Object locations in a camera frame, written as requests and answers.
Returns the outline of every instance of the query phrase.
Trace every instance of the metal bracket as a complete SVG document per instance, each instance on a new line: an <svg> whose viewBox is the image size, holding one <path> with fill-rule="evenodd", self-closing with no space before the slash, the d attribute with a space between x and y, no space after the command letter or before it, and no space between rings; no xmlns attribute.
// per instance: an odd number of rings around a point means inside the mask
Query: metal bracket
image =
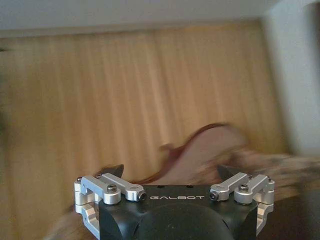
<svg viewBox="0 0 320 240"><path fill-rule="evenodd" d="M108 184L116 185L128 201L144 201L147 197L143 186L132 184L110 173L102 174L100 180Z"/></svg>
<svg viewBox="0 0 320 240"><path fill-rule="evenodd" d="M253 200L258 203L256 235L264 228L267 215L274 211L275 181L265 175L258 175L251 180L247 174L239 172L220 184L210 187L213 201L225 201L234 191L234 200L238 204L248 205Z"/></svg>
<svg viewBox="0 0 320 240"><path fill-rule="evenodd" d="M83 224L100 239L99 220L91 203L101 200L107 205L115 205L121 201L121 194L129 201L139 202L147 195L143 186L132 184L111 173L105 173L99 178L93 176L79 177L74 182L75 212L82 215Z"/></svg>
<svg viewBox="0 0 320 240"><path fill-rule="evenodd" d="M225 201L229 199L229 194L241 184L247 183L249 177L243 172L239 172L220 184L213 184L210 187L210 197L214 201Z"/></svg>

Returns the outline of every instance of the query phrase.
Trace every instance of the hex bolt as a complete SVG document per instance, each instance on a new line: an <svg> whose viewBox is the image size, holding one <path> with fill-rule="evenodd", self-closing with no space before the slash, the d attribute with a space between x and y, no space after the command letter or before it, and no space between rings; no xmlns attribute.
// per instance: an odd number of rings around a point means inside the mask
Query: hex bolt
<svg viewBox="0 0 320 240"><path fill-rule="evenodd" d="M241 184L239 186L239 191L241 191L241 192L248 192L248 190L249 190L249 187L247 184Z"/></svg>
<svg viewBox="0 0 320 240"><path fill-rule="evenodd" d="M138 200L139 201L144 201L147 199L147 194L145 192L142 192L138 195Z"/></svg>
<svg viewBox="0 0 320 240"><path fill-rule="evenodd" d="M215 191L210 192L210 199L212 201L214 201L214 202L217 201L218 197L219 197L219 194L217 192L215 192Z"/></svg>
<svg viewBox="0 0 320 240"><path fill-rule="evenodd" d="M114 185L114 184L110 184L108 185L107 187L107 192L110 193L110 194L113 194L117 191L117 186Z"/></svg>

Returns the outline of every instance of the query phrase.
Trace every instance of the dark table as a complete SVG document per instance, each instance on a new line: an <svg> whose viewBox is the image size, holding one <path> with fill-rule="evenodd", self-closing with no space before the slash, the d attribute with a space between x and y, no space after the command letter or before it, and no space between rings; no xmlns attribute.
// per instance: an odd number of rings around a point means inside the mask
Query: dark table
<svg viewBox="0 0 320 240"><path fill-rule="evenodd" d="M274 203L257 240L320 240L320 191Z"/></svg>

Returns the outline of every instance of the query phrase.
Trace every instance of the beige curtain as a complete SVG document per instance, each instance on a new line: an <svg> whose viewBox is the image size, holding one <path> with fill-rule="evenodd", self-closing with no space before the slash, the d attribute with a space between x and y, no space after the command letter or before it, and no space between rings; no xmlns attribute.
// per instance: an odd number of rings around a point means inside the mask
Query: beige curtain
<svg viewBox="0 0 320 240"><path fill-rule="evenodd" d="M158 148L214 122L285 152L259 22L0 39L4 161L0 234L40 239L73 202L73 181L122 163L141 179Z"/></svg>

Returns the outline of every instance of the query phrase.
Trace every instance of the ceiling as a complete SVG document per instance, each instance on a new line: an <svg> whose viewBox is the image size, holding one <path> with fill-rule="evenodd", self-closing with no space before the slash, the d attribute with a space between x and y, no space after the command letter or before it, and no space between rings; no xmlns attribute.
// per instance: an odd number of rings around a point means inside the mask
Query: ceiling
<svg viewBox="0 0 320 240"><path fill-rule="evenodd" d="M279 0L0 0L0 31L260 17Z"/></svg>

